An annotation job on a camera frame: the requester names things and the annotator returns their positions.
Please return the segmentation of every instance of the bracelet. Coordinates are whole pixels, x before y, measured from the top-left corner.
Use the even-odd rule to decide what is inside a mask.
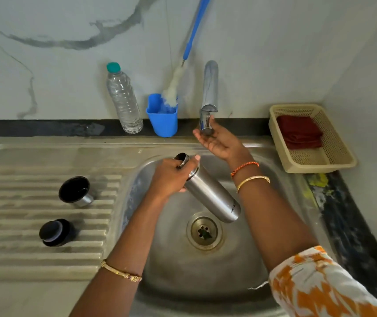
[[[128,279],[131,282],[141,282],[142,281],[142,277],[140,277],[140,276],[131,275],[129,273],[125,273],[125,272],[119,271],[119,270],[117,270],[115,268],[112,268],[111,266],[109,266],[107,264],[107,262],[105,261],[105,259],[102,261],[101,267],[109,270],[110,272],[112,272],[112,273],[114,273],[114,274],[116,274],[118,276],[121,276],[121,277],[123,277],[125,279]]]
[[[268,183],[270,183],[270,179],[267,177],[267,176],[252,176],[252,177],[249,177],[245,180],[243,180],[239,186],[237,187],[237,192],[240,190],[241,186],[243,186],[246,182],[252,180],[252,179],[257,179],[257,178],[262,178],[262,179],[265,179],[266,181],[268,181]]]
[[[236,170],[234,170],[234,171],[231,173],[231,176],[233,177],[233,176],[237,173],[237,171],[239,171],[241,168],[243,168],[243,167],[245,167],[245,166],[247,166],[247,165],[250,165],[250,164],[255,164],[255,165],[257,165],[257,166],[259,167],[259,164],[258,164],[257,162],[255,162],[255,161],[249,161],[249,162],[246,162],[245,164],[242,164],[242,165],[239,166]]]

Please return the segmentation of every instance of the faucet spout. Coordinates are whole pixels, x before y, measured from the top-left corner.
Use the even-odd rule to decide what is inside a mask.
[[[213,60],[205,65],[203,102],[200,107],[200,131],[207,135],[213,134],[209,124],[212,112],[218,112],[218,64]]]

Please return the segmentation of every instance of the sink drain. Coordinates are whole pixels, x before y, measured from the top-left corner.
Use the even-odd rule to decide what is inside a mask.
[[[187,224],[187,237],[197,249],[213,249],[221,241],[221,224],[208,213],[197,213]]]

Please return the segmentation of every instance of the sleeve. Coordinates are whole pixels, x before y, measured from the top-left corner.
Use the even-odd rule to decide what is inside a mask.
[[[270,272],[269,283],[291,317],[377,317],[377,299],[321,246],[282,262]]]

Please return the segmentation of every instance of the gold bangle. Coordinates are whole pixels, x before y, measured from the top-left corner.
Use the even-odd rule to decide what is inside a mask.
[[[131,275],[129,273],[125,273],[125,272],[116,270],[115,268],[112,268],[111,266],[109,266],[107,264],[107,262],[105,260],[102,261],[101,267],[109,270],[110,272],[112,272],[114,274],[117,274],[118,276],[121,276],[121,277],[123,277],[125,279],[128,279],[131,282],[141,282],[142,281],[142,277],[140,277],[140,276]]]
[[[239,186],[237,187],[237,192],[240,190],[241,186],[243,186],[246,182],[252,180],[252,179],[257,179],[257,178],[262,178],[262,179],[265,179],[266,181],[268,181],[270,183],[270,179],[267,177],[267,176],[252,176],[252,177],[249,177],[245,180],[243,180]]]

